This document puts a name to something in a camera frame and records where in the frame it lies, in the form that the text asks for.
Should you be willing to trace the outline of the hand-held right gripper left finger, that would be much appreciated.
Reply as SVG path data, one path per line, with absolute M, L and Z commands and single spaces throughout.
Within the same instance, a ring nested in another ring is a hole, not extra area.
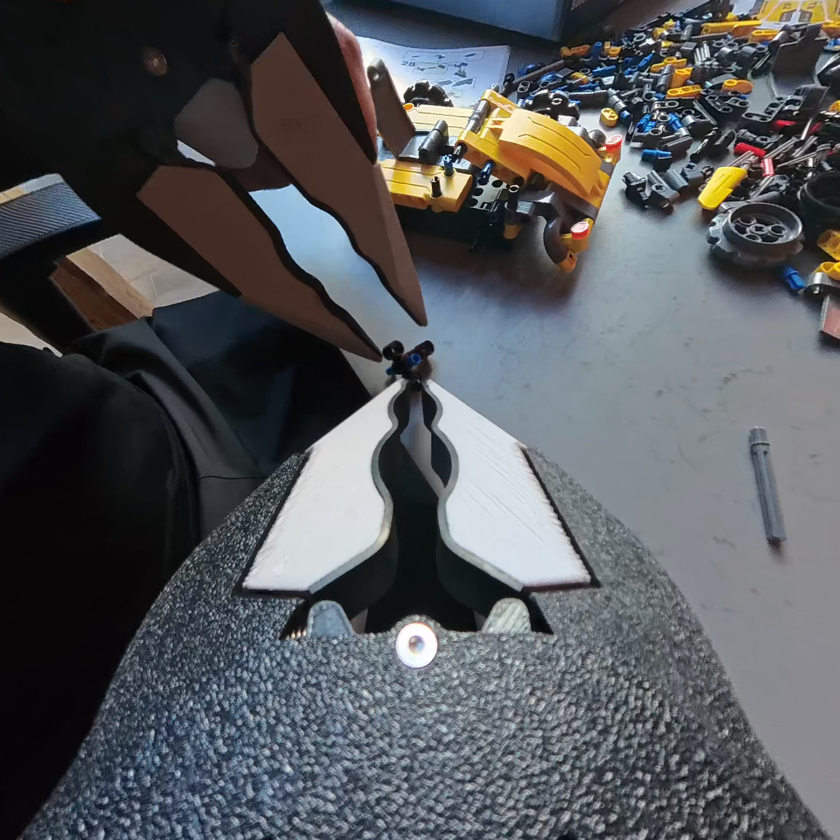
M 408 383 L 395 382 L 308 449 L 243 592 L 379 600 L 391 589 L 398 547 L 389 483 L 409 403 Z

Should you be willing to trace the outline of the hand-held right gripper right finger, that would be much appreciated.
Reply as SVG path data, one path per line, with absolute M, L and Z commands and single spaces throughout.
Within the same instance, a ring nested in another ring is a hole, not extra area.
M 422 390 L 437 521 L 455 572 L 515 592 L 589 587 L 592 573 L 517 438 L 431 381 Z

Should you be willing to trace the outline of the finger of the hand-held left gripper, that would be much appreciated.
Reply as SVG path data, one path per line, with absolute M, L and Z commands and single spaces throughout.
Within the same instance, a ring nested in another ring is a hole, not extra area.
M 301 268 L 278 228 L 226 171 L 161 165 L 138 198 L 247 302 L 370 361 L 382 353 L 361 325 Z
M 354 251 L 419 326 L 424 295 L 376 153 L 365 153 L 288 37 L 279 34 L 250 68 L 259 140 L 310 203 L 344 229 Z

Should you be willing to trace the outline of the black brick connector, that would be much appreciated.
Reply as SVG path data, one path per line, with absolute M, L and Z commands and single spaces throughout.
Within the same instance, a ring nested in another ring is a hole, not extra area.
M 434 346 L 434 343 L 430 340 L 420 342 L 417 345 L 422 345 L 426 342 L 428 342 L 428 343 L 430 343 L 431 345 Z M 403 343 L 398 341 L 398 340 L 395 340 L 395 341 L 392 341 L 392 342 L 388 343 L 382 349 L 383 358 L 387 362 L 387 367 L 385 369 L 385 375 L 388 376 L 388 377 L 391 377 L 391 378 L 403 379 L 403 380 L 410 381 L 410 382 L 422 382 L 426 378 L 428 378 L 429 372 L 431 371 L 431 363 L 430 363 L 429 360 L 430 360 L 430 357 L 433 355 L 433 353 L 431 353 L 427 357 L 425 362 L 421 363 L 419 366 L 417 366 L 416 368 L 414 368 L 413 370 L 410 370 L 410 371 L 406 369 L 406 367 L 404 366 L 404 364 L 402 362 L 402 358 L 403 358 L 404 354 L 407 351 L 410 351 L 410 350 L 414 349 L 415 347 L 417 347 L 417 345 L 412 347 L 411 349 L 406 349 L 406 347 L 403 345 Z

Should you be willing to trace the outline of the yellow toy brick vehicle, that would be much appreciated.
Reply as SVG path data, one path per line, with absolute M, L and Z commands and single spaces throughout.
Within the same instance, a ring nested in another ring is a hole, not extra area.
M 522 106 L 488 89 L 473 108 L 437 103 L 438 89 L 403 105 L 413 135 L 395 154 L 380 140 L 379 166 L 405 228 L 510 249 L 543 221 L 542 246 L 571 273 L 623 151 L 620 133 L 587 129 L 573 102 L 549 94 Z

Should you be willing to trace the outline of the grey brick axle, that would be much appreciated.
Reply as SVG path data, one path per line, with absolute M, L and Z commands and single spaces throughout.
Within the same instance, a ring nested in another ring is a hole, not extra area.
M 770 543 L 783 543 L 787 540 L 787 534 L 770 456 L 770 441 L 764 427 L 752 427 L 749 430 L 749 456 L 765 538 Z

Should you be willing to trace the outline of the grey desk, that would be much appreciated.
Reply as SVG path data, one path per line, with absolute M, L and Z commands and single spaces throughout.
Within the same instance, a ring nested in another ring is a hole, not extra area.
M 754 730 L 838 838 L 838 348 L 815 304 L 708 254 L 695 203 L 640 211 L 613 183 L 573 275 L 539 225 L 510 252 L 406 234 L 418 330 L 288 189 L 282 234 L 378 343 L 436 345 L 434 378 L 566 470 L 684 593 Z M 787 534 L 765 538 L 749 456 L 764 427 Z

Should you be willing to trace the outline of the person's left hand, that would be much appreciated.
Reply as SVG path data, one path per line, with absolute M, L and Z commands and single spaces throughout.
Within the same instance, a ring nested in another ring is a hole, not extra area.
M 343 60 L 348 68 L 353 89 L 356 92 L 364 121 L 371 136 L 374 148 L 377 147 L 378 130 L 375 105 L 371 95 L 370 82 L 363 61 L 361 45 L 355 34 L 345 27 L 336 17 L 328 14 L 328 20 L 341 49 Z

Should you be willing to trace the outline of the building instruction booklet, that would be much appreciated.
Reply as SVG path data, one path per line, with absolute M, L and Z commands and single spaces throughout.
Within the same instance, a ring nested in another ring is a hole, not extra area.
M 460 48 L 411 47 L 376 38 L 358 37 L 367 64 L 380 59 L 398 93 L 418 81 L 445 90 L 456 107 L 473 107 L 488 89 L 501 87 L 508 71 L 507 45 Z

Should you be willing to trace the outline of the person's legs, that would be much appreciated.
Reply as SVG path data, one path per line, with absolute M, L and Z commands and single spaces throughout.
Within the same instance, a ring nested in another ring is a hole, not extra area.
M 87 736 L 198 543 L 370 397 L 339 349 L 222 292 L 88 335 L 2 343 L 2 838 Z

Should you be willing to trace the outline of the blue toy box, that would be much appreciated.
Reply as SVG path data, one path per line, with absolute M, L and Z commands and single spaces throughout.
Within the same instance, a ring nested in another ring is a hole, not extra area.
M 608 23 L 625 1 L 394 1 L 397 6 L 559 41 Z

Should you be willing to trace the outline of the pile of loose toy bricks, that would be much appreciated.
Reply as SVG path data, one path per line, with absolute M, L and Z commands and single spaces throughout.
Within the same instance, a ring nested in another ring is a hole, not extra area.
M 648 166 L 626 199 L 693 195 L 712 255 L 784 280 L 838 345 L 838 2 L 702 2 L 564 46 L 502 92 L 559 117 L 599 109 Z

